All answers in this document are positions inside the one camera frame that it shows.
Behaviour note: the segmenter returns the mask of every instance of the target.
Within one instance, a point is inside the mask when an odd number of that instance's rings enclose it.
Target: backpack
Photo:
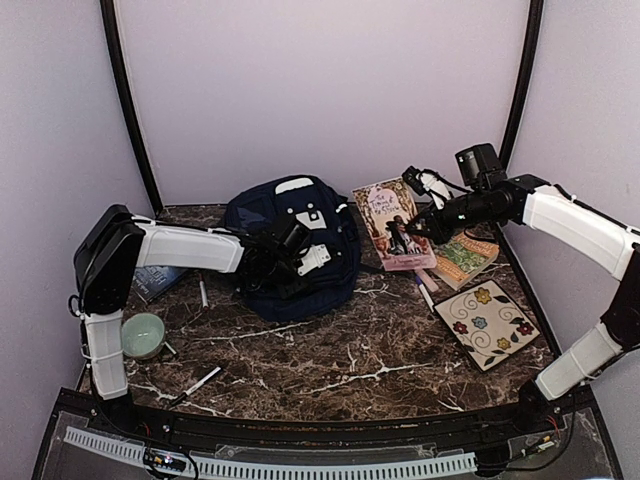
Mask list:
[[[282,214],[311,229],[311,245],[325,244],[331,260],[305,275],[309,286],[291,298],[264,286],[243,291],[246,305],[267,321],[300,321],[322,315],[351,298],[360,265],[360,241],[356,223],[338,195],[311,175],[294,175],[258,185],[227,205],[223,226],[255,233],[269,227]]]

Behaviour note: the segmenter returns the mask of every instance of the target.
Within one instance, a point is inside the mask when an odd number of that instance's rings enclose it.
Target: red flower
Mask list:
[[[522,335],[531,335],[533,333],[533,325],[528,322],[524,322],[518,328],[516,328]]]
[[[469,333],[467,326],[462,322],[456,322],[453,324],[453,329],[458,333]]]

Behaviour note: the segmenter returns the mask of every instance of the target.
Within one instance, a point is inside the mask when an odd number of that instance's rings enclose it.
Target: wall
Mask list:
[[[72,255],[104,209],[150,213],[97,1],[0,2],[0,471],[31,478],[81,366]]]
[[[167,204],[291,173],[342,193],[502,139],[528,2],[118,2]]]
[[[640,225],[640,3],[546,2],[512,174],[530,172],[623,222]],[[524,227],[509,238],[563,348],[593,326],[617,282]],[[625,470],[640,478],[640,354],[594,383]]]

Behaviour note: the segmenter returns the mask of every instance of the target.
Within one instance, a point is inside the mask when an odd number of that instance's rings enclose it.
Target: light green bowl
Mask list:
[[[164,345],[164,322],[157,315],[138,313],[122,325],[122,349],[127,357],[145,360]]]

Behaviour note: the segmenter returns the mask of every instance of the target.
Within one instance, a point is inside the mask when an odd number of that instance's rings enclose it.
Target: brown marble surface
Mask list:
[[[216,206],[169,207],[161,218],[215,226],[223,211]],[[363,262],[379,266],[361,227]],[[540,335],[481,373],[444,322],[428,310],[410,276],[361,273],[347,304],[328,315],[284,325],[252,313],[223,275],[205,272],[204,278],[208,312],[202,311],[195,273],[150,305],[131,295],[125,318],[143,311],[159,315],[167,340],[179,353],[173,357],[164,349],[151,360],[126,360],[136,403],[167,408],[170,399],[220,366],[222,372],[177,410],[287,421],[417,417],[515,402],[519,386],[552,360]],[[466,288],[489,279],[537,324],[503,254]],[[436,303],[455,293],[436,282]]]

